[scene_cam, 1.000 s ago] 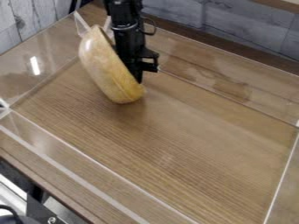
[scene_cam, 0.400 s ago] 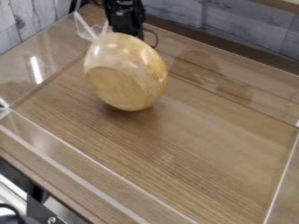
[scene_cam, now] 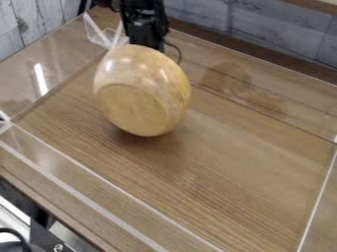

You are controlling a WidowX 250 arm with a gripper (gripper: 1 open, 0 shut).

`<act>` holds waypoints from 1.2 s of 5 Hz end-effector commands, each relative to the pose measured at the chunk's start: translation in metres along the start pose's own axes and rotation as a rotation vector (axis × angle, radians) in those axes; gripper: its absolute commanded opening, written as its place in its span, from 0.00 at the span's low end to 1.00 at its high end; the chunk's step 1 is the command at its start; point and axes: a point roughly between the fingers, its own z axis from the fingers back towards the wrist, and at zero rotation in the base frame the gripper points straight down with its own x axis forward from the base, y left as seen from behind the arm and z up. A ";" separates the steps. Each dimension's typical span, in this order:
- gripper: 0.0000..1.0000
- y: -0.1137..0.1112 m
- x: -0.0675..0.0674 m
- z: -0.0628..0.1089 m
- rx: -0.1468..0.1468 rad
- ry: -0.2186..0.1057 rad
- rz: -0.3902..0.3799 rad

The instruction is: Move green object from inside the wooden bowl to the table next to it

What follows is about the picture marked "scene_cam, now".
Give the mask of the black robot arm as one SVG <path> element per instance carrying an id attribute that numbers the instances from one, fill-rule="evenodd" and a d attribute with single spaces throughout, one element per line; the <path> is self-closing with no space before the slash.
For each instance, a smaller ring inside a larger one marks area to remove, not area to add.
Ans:
<path id="1" fill-rule="evenodd" d="M 120 15 L 128 43 L 163 51 L 168 33 L 163 0 L 121 0 Z"/>

